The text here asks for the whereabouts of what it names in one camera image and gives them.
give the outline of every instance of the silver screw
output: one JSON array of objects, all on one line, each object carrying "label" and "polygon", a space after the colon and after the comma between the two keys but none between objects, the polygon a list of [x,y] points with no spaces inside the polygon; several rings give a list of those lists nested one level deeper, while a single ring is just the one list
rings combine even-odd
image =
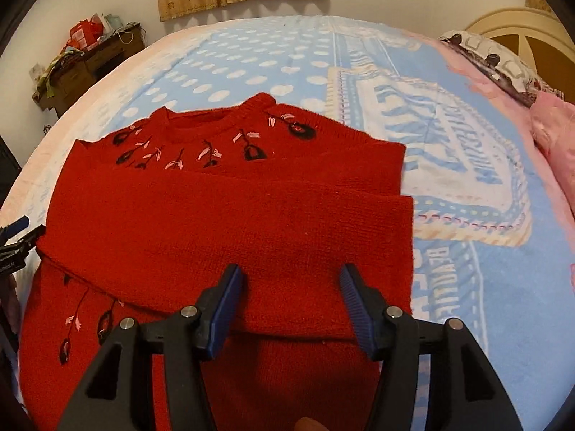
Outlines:
[{"label": "silver screw", "polygon": [[182,316],[184,316],[185,318],[191,318],[191,317],[195,316],[197,313],[198,313],[198,309],[193,305],[185,306],[180,311],[180,314]]},{"label": "silver screw", "polygon": [[461,330],[464,328],[464,323],[461,321],[461,319],[451,318],[448,324],[450,328],[455,330]]},{"label": "silver screw", "polygon": [[386,312],[390,318],[400,318],[403,315],[403,311],[397,306],[390,306]]},{"label": "silver screw", "polygon": [[120,321],[120,327],[124,330],[128,330],[134,327],[136,321],[133,318],[124,318]]}]

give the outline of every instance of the bed sheet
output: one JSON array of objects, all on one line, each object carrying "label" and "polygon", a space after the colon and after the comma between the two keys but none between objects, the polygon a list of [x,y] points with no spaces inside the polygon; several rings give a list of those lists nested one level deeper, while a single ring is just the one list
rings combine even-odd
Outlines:
[{"label": "bed sheet", "polygon": [[[167,36],[59,120],[0,223],[22,214],[32,225],[45,222],[74,139],[100,139],[161,106],[230,106],[261,91],[406,144],[413,314],[462,318],[525,431],[542,430],[575,383],[575,224],[525,126],[529,110],[442,42],[338,17],[248,19]],[[33,254],[17,274],[23,305],[37,265]],[[423,359],[414,430],[424,427],[428,391]]]}]

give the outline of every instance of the wall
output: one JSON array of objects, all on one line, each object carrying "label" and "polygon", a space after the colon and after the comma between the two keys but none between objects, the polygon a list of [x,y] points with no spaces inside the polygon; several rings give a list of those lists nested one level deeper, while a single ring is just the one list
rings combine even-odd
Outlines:
[{"label": "wall", "polygon": [[0,135],[21,165],[53,124],[53,111],[42,112],[31,99],[28,70],[47,65],[58,54],[77,21],[95,12],[114,13],[125,22],[139,21],[146,42],[198,24],[268,15],[330,14],[384,22],[437,37],[464,28],[481,15],[504,6],[523,6],[525,0],[251,0],[223,9],[160,23],[156,0],[38,0],[22,21],[0,59]]}]

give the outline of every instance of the wooden desk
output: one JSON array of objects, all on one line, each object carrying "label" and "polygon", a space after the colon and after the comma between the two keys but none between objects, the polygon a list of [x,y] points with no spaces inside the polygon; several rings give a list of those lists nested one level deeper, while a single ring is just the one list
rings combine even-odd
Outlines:
[{"label": "wooden desk", "polygon": [[58,118],[95,83],[119,66],[124,60],[144,49],[140,25],[116,34],[84,55],[66,63],[50,76],[54,96],[40,92],[34,101],[42,110],[53,108]]}]

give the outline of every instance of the red knit fabric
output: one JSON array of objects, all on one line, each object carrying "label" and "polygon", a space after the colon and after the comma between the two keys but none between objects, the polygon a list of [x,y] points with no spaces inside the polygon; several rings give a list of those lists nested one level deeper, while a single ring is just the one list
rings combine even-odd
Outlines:
[{"label": "red knit fabric", "polygon": [[[202,367],[220,431],[288,430],[302,416],[362,429],[377,364],[355,345],[337,275],[355,263],[409,311],[404,150],[266,94],[231,109],[163,108],[77,142],[38,242],[22,330],[21,386],[39,429],[55,428],[114,299],[127,303],[114,304],[116,323],[158,319],[193,303],[232,262],[247,276],[245,296],[221,356]],[[75,313],[82,326],[60,365]],[[157,424],[168,430],[162,382],[155,387]]]}]

